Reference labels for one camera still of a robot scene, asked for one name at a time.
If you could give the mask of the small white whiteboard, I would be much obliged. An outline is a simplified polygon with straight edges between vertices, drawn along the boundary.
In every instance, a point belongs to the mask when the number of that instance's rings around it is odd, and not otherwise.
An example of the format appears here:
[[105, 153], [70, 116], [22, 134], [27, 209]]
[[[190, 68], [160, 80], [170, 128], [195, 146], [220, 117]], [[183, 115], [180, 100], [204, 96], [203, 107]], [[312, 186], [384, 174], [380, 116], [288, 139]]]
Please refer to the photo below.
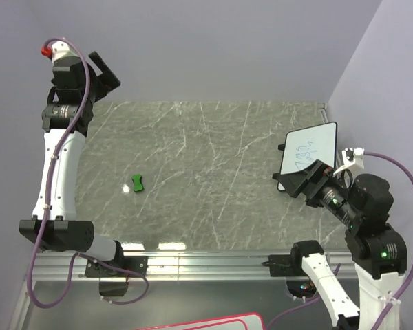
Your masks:
[[282, 152], [278, 175], [304, 170], [315, 160], [335, 167], [337, 128], [336, 122], [328, 122], [288, 132], [277, 147]]

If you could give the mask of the green whiteboard eraser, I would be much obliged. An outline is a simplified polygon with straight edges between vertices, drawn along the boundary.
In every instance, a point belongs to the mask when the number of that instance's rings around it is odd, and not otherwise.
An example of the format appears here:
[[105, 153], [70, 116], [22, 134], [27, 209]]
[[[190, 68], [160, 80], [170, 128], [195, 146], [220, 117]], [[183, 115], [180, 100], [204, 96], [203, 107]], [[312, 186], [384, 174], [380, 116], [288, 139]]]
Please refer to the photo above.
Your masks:
[[144, 185], [142, 182], [142, 175], [141, 174], [134, 174], [131, 176], [131, 181], [133, 184], [133, 189], [135, 193], [142, 192], [144, 190]]

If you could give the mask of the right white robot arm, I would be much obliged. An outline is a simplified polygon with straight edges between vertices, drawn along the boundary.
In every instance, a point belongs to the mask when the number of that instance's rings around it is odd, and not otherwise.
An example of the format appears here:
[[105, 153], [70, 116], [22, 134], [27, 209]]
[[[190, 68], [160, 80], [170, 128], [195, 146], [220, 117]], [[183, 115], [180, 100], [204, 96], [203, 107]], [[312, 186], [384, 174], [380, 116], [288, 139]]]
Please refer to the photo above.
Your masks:
[[407, 246], [387, 223], [394, 202], [389, 183], [361, 174], [350, 184], [320, 160], [294, 173], [272, 178], [292, 198], [326, 208], [345, 226], [345, 241], [359, 284], [360, 304], [355, 305], [331, 270], [316, 241], [296, 242], [290, 251], [294, 273], [307, 275], [330, 315], [333, 329], [399, 329], [396, 291], [407, 269]]

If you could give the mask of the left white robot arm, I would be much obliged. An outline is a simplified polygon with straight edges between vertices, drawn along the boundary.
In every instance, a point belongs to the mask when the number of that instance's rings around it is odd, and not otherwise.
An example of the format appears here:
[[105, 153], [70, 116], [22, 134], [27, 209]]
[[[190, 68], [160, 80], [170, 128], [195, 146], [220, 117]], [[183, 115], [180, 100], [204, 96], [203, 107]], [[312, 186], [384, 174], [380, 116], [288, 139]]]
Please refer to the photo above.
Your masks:
[[93, 107], [120, 81], [98, 52], [89, 59], [94, 68], [83, 68], [81, 59], [71, 53], [60, 53], [54, 47], [52, 88], [42, 113], [45, 160], [39, 198], [29, 220], [19, 223], [19, 232], [35, 245], [35, 250], [81, 252], [101, 260], [109, 276], [125, 270], [120, 243], [95, 233], [91, 221], [76, 216], [76, 180], [78, 163], [85, 145]]

